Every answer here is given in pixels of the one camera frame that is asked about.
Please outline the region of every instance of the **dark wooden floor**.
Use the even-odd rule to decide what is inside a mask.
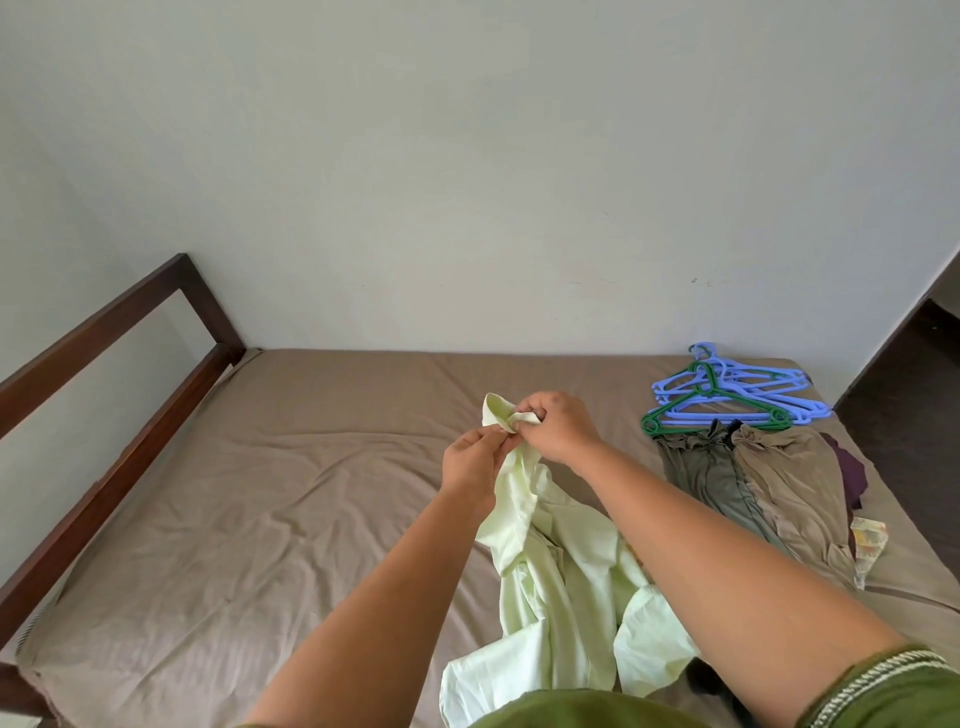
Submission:
[[[960,320],[924,303],[837,412],[960,575]]]

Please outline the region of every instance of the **brown bed sheet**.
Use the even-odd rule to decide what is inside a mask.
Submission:
[[[19,656],[77,728],[237,723],[309,631],[397,541],[440,482],[446,445],[477,426],[483,396],[582,397],[610,442],[662,473],[640,430],[650,385],[685,356],[507,356],[271,351],[249,354],[207,398],[156,483],[97,538]],[[794,366],[784,360],[756,360]],[[834,418],[817,428],[863,459]],[[868,464],[861,514],[890,543],[862,595],[960,667],[960,586]],[[556,482],[598,506],[563,467]],[[471,553],[415,726],[440,726],[441,672],[500,637],[499,579]],[[375,692],[376,686],[370,686]],[[658,693],[716,726],[715,698]]]

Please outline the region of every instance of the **forearm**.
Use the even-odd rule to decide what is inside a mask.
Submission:
[[[705,659],[766,724],[792,726],[846,668],[902,643],[854,599],[623,453],[598,444],[570,464]]]
[[[441,490],[283,666],[247,720],[276,728],[407,726],[483,520]]]

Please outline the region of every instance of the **purple cloth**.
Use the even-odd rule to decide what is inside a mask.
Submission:
[[[834,440],[833,437],[827,435],[825,432],[821,432],[820,436],[833,448],[833,452],[837,456],[837,463],[840,465],[840,473],[843,474],[843,495],[844,500],[847,502],[847,526],[849,526],[853,520],[853,509],[859,510],[863,507],[860,504],[860,497],[867,490],[867,469],[856,457],[841,448],[840,443]],[[850,552],[855,558],[856,539],[853,537],[852,531],[850,532],[848,543],[850,544]]]

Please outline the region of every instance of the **bed rail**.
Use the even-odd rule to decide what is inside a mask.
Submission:
[[[246,347],[186,253],[175,255],[57,343],[0,382],[0,437],[19,425],[87,364],[176,291],[216,344],[20,568],[0,587],[0,646],[10,641],[190,413]],[[0,664],[0,712],[49,716],[12,666]]]

